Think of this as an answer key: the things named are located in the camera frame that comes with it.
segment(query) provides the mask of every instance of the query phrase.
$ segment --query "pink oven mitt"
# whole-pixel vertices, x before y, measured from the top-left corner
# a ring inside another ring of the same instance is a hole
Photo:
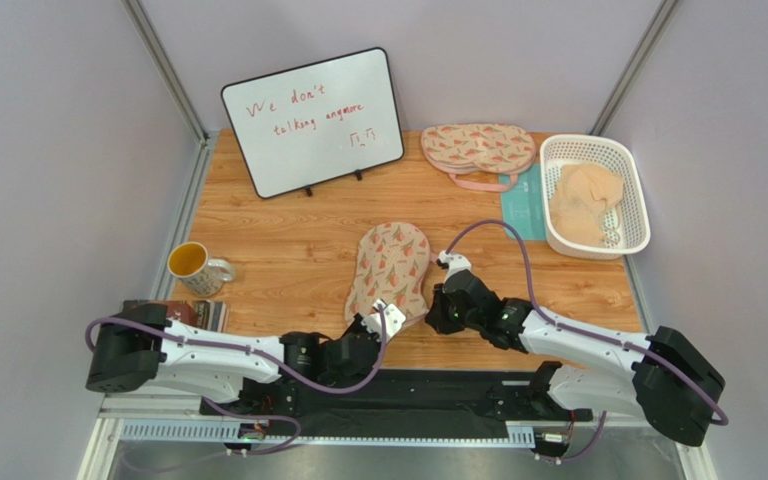
[[[345,308],[346,323],[354,314],[372,313],[380,298],[399,307],[405,326],[425,317],[428,306],[422,296],[422,279],[431,261],[431,245],[420,229],[403,222],[372,228],[357,246],[357,271]]]
[[[507,192],[535,161],[535,141],[514,125],[440,125],[423,130],[420,142],[429,163],[469,190]],[[458,178],[478,171],[508,175],[510,181],[501,185]]]

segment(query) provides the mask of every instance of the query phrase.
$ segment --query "wooden tabletop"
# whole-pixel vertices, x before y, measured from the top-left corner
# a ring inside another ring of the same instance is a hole
[[[533,134],[540,147],[550,134]],[[390,221],[422,230],[436,255],[464,227],[502,218],[500,196],[455,186],[420,150],[419,132],[405,132],[405,157],[373,168],[358,182],[346,176],[263,200],[254,193],[232,130],[221,132],[190,239],[237,268],[237,280],[214,297],[230,306],[227,332],[282,335],[319,331],[339,337],[343,308],[355,274],[357,244],[370,228]],[[474,174],[477,179],[483,175]],[[538,301],[551,310],[607,328],[641,330],[623,263],[555,253],[545,242],[526,242]],[[457,251],[473,273],[500,297],[528,298],[520,251],[498,226],[468,234]],[[423,293],[444,272],[429,268]],[[177,285],[173,298],[192,298]],[[384,365],[398,368],[534,370],[548,357],[493,348],[474,331],[437,335],[423,322],[389,344]]]

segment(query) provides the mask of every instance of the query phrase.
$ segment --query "white plastic basket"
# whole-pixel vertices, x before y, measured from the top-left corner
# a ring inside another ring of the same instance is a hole
[[[561,177],[562,167],[591,162],[623,175],[624,197],[606,214],[606,247],[570,242],[556,232],[550,221],[550,199]],[[541,187],[544,189],[544,222],[547,243],[553,250],[571,257],[611,260],[641,251],[650,242],[650,222],[635,160],[626,147],[608,138],[589,135],[554,135],[541,145]]]

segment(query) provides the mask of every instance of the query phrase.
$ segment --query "mug handle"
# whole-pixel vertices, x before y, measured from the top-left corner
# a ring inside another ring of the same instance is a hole
[[[231,265],[227,260],[222,260],[220,258],[210,258],[207,262],[207,266],[215,267],[221,271],[218,277],[222,282],[232,282],[233,279],[236,278],[236,269],[233,268],[233,265]]]

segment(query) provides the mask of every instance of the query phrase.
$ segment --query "red handwritten text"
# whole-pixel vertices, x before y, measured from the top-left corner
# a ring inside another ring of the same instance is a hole
[[[245,107],[245,110],[248,110],[248,115],[251,115],[253,117],[254,115],[257,114],[257,112],[262,112],[263,111],[263,107],[265,107],[265,106],[266,106],[266,101],[263,100],[260,103],[256,103],[255,102],[254,105],[251,106],[251,108]],[[270,103],[269,104],[269,111],[270,112],[274,112],[275,110],[277,110],[275,108],[275,104],[274,103]]]
[[[274,132],[275,135],[281,136],[286,133],[296,132],[298,130],[304,130],[305,128],[310,127],[312,127],[313,130],[316,130],[315,118],[311,118],[310,120],[299,120],[297,118],[293,118],[292,121],[286,121],[286,128],[284,128],[282,125],[275,125]]]
[[[375,131],[373,131],[371,128],[366,129],[366,138],[371,138],[372,140],[375,140]],[[358,135],[357,132],[353,132],[349,134],[349,140],[351,140],[351,146],[352,147],[365,147],[366,143],[364,143],[364,140],[360,138],[360,135]]]
[[[335,110],[327,115],[325,115],[325,118],[328,120],[332,120],[335,118],[339,118],[340,121],[343,121],[343,116],[348,115],[350,113],[359,112],[363,110],[363,105],[352,105],[349,107],[341,108],[339,110]]]
[[[325,94],[325,86],[324,85],[313,85],[312,90],[308,90],[306,92],[298,93],[295,91],[295,89],[292,89],[292,103],[298,103],[303,102],[306,100],[312,100],[316,98],[316,94],[314,92],[319,92],[319,95]]]

